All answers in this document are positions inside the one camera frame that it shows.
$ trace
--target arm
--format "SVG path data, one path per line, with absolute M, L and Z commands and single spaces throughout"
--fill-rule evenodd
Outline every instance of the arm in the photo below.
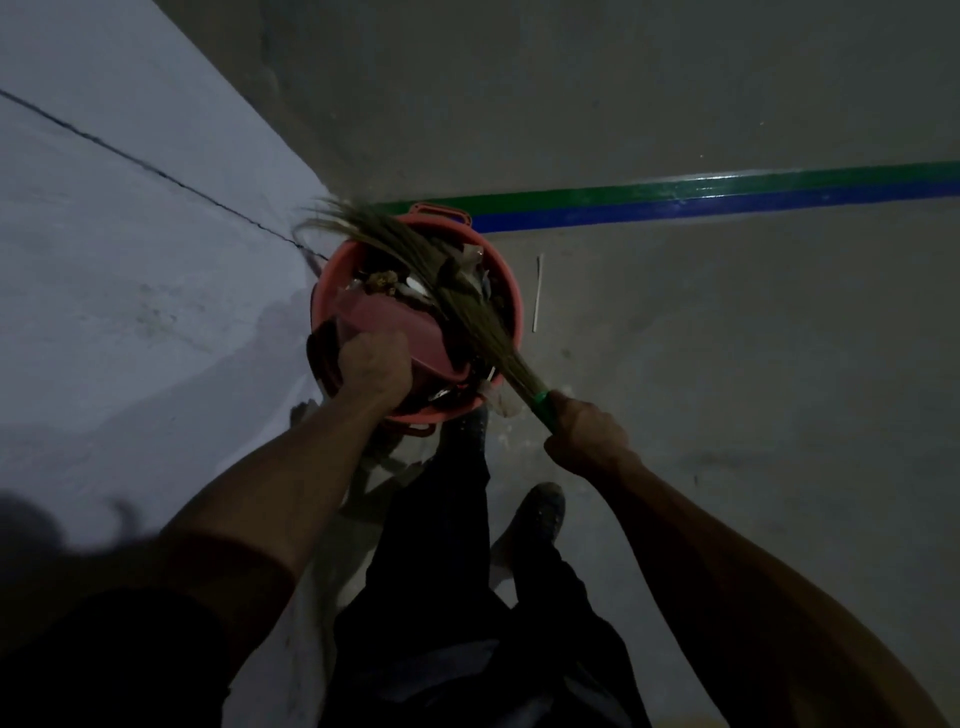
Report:
M 547 453 L 610 505 L 731 726 L 947 728 L 913 676 L 839 603 L 650 473 L 610 415 L 553 398 L 560 430 Z
M 406 337 L 361 334 L 343 347 L 340 369 L 331 402 L 214 479 L 167 530 L 232 539 L 299 579 L 373 430 L 410 391 Z
M 155 583 L 221 623 L 230 674 L 270 633 L 364 446 L 410 391 L 406 337 L 361 334 L 341 349 L 340 370 L 344 385 L 331 401 L 215 478 L 153 547 Z

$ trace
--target floor crack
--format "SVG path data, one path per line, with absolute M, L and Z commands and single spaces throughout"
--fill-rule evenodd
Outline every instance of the floor crack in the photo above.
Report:
M 141 169 L 144 169 L 144 170 L 146 170 L 147 172 L 150 172 L 151 174 L 155 174 L 155 175 L 157 175 L 158 177 L 161 177 L 161 178 L 163 178 L 164 180 L 166 180 L 166 181 L 168 181 L 168 182 L 172 182 L 172 183 L 175 184 L 177 187 L 182 187 L 183 189 L 187 190 L 188 192 L 192 192 L 193 194 L 197 195 L 198 197 L 201 197 L 201 198 L 203 198 L 204 200 L 206 200 L 207 202 L 209 202 L 211 205 L 215 205 L 216 207 L 219 207 L 220 209 L 225 210 L 226 212 L 229 212 L 229 213 L 232 214 L 232 215 L 236 215 L 237 217 L 239 217 L 241 220 L 243 220 L 244 222 L 248 223 L 249 225 L 253 225 L 255 228 L 259 228 L 260 230 L 262 230 L 262 231 L 264 231 L 264 232 L 267 232 L 267 233 L 269 233 L 270 235 L 273 235 L 274 237 L 278 237 L 278 238 L 280 238 L 280 240 L 285 240 L 286 242 L 290 243 L 292 246 L 294 246 L 295 248 L 297 248 L 297 249 L 298 249 L 299 251 L 301 251 L 302 253 L 310 254 L 310 255 L 315 255 L 316 257 L 322 258 L 323 260 L 328 260 L 328 258 L 326 257 L 326 255 L 321 255 L 321 254 L 317 253 L 316 251 L 311 250 L 309 247 L 303 245 L 303 243 L 300 243 L 299 241 L 294 240 L 293 238 L 287 237 L 286 235 L 283 235 L 283 234 L 281 234 L 281 233 L 279 233 L 279 232 L 277 232 L 277 231 L 271 230 L 271 229 L 268 228 L 267 226 L 262 225 L 261 223 L 258 223 L 256 220 L 253 220 L 252 218 L 248 217 L 248 216 L 245 215 L 243 212 L 240 212 L 239 210 L 235 210 L 235 209 L 233 209 L 233 208 L 230 207 L 230 206 L 224 205 L 223 203 L 218 202 L 217 200 L 213 199 L 212 197 L 210 197 L 210 196 L 207 195 L 206 193 L 201 192 L 201 191 L 200 191 L 199 189 L 197 189 L 196 187 L 192 187 L 192 186 L 190 186 L 189 184 L 186 184 L 185 182 L 181 182 L 181 181 L 178 180 L 177 178 L 172 177 L 171 175 L 168 175 L 168 174 L 167 174 L 166 172 L 164 172 L 162 169 L 159 169 L 158 167 L 154 167 L 149 161 L 146 161 L 146 160 L 144 160 L 144 159 L 140 159 L 140 158 L 134 157 L 133 155 L 128 154 L 127 152 L 124 152 L 122 149 L 117 149 L 116 147 L 114 147 L 114 146 L 113 146 L 112 144 L 110 144 L 109 142 L 106 142 L 106 141 L 104 141 L 104 139 L 101 139 L 99 136 L 96 136 L 95 134 L 87 133 L 87 132 L 84 132 L 84 131 L 78 129 L 77 127 L 75 127 L 75 126 L 74 126 L 73 124 L 71 124 L 70 122 L 68 122 L 68 121 L 63 121 L 62 119 L 57 118 L 57 117 L 54 116 L 52 113 L 49 113 L 48 111 L 44 111 L 43 109 L 41 109 L 41 108 L 40 108 L 39 106 L 37 106 L 36 104 L 32 104 L 31 102 L 27 101 L 26 99 L 21 99 L 19 96 L 16 96 L 15 94 L 10 93 L 9 91 L 4 90 L 3 88 L 0 88 L 0 96 L 2 96 L 3 98 L 7 99 L 8 101 L 12 101 L 12 102 L 14 102 L 15 104 L 18 104 L 19 106 L 23 107 L 24 109 L 28 109 L 28 110 L 32 111 L 33 113 L 35 113 L 35 114 L 39 114 L 39 115 L 42 116 L 44 119 L 47 119 L 48 121 L 52 121 L 54 124 L 56 124 L 57 126 L 61 127 L 62 129 L 66 129 L 66 130 L 68 130 L 69 132 L 74 133 L 74 134 L 76 134 L 77 136 L 81 136 L 82 138 L 86 139 L 87 141 L 91 141 L 91 142 L 93 142 L 94 144 L 96 144 L 97 146 L 102 147 L 102 148 L 108 150 L 109 152 L 113 152 L 115 155 L 118 155 L 119 157 L 122 157 L 122 158 L 126 159 L 127 161 L 132 162 L 133 164 L 136 164 L 136 165 L 137 165 L 138 167 L 140 167 Z

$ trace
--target broom bristles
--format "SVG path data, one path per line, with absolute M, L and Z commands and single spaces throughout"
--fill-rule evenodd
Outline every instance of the broom bristles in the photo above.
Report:
M 476 353 L 496 367 L 529 406 L 546 390 L 530 369 L 490 302 L 484 301 L 459 267 L 453 275 L 450 256 L 442 245 L 428 240 L 396 218 L 368 206 L 327 201 L 328 210 L 303 224 L 339 232 L 392 255 L 422 281 L 444 317 L 459 324 Z

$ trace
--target person's left hand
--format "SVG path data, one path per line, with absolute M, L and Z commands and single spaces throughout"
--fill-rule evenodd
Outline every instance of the person's left hand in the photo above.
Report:
M 399 405 L 413 386 L 413 363 L 403 331 L 361 333 L 340 349 L 341 392 L 373 397 L 384 414 Z

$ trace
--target dirty shoe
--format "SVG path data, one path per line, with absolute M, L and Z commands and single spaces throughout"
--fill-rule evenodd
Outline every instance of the dirty shoe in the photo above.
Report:
M 516 552 L 529 545 L 553 545 L 564 524 L 566 498 L 556 483 L 535 485 L 516 509 L 507 530 L 490 549 L 494 567 L 512 571 Z

